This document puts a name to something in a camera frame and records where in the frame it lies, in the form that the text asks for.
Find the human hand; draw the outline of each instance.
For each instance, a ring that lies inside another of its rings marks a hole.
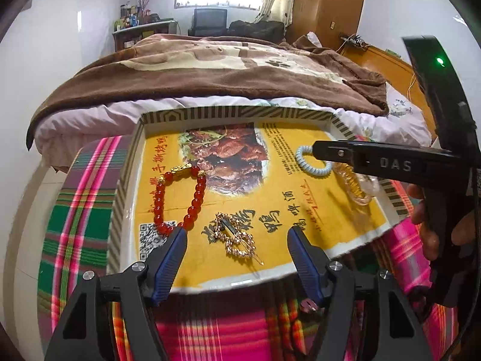
[[[419,205],[414,208],[414,212],[411,216],[411,221],[414,225],[421,224],[421,230],[419,236],[422,241],[422,250],[424,256],[428,260],[436,260],[439,254],[439,237],[430,230],[427,223],[427,211],[424,203],[424,193],[422,188],[414,184],[407,186],[407,193],[413,198],[422,200]],[[469,212],[461,221],[455,226],[453,233],[451,234],[451,241],[454,245],[465,245],[472,242],[475,239],[474,228],[474,214]]]

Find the wooden headboard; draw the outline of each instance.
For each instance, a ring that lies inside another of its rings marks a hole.
[[[413,77],[413,68],[408,63],[375,46],[369,46],[367,51],[363,51],[351,45],[346,45],[341,54],[359,66],[381,73],[394,88],[407,97],[409,83],[411,83]],[[412,86],[410,93],[411,102],[422,110],[427,128],[434,140],[437,136],[434,118],[417,81]]]

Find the red bead bracelet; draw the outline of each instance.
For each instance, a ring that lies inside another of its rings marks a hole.
[[[153,222],[157,228],[157,232],[161,235],[170,235],[174,230],[174,227],[168,226],[164,223],[164,196],[165,186],[171,184],[174,179],[179,179],[184,176],[197,177],[197,184],[195,186],[194,199],[191,206],[187,209],[187,214],[184,216],[184,221],[177,224],[178,227],[186,230],[192,229],[194,221],[197,219],[197,213],[201,209],[201,205],[204,199],[206,176],[205,171],[201,170],[198,166],[192,164],[178,165],[166,172],[157,181],[157,188],[155,191],[155,197],[153,201]]]

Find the screw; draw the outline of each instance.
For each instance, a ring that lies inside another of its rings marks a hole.
[[[381,271],[379,271],[379,276],[382,279],[389,279],[391,278],[392,274],[386,269],[381,269]]]
[[[337,260],[333,260],[329,263],[329,268],[334,271],[339,271],[342,269],[342,263],[338,262]]]
[[[135,262],[132,265],[132,270],[134,271],[142,271],[145,269],[145,263],[144,262]]]
[[[92,270],[87,270],[83,275],[82,275],[82,278],[83,279],[86,279],[87,281],[89,279],[92,279],[95,277],[95,273],[92,271]]]

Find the light blue coil hair tie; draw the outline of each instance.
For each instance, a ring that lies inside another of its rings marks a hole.
[[[324,168],[312,167],[311,165],[307,164],[307,161],[304,159],[305,154],[312,154],[312,145],[302,145],[296,152],[295,158],[297,164],[299,164],[303,171],[316,177],[326,177],[330,174],[332,171],[332,162],[324,161],[326,164]]]

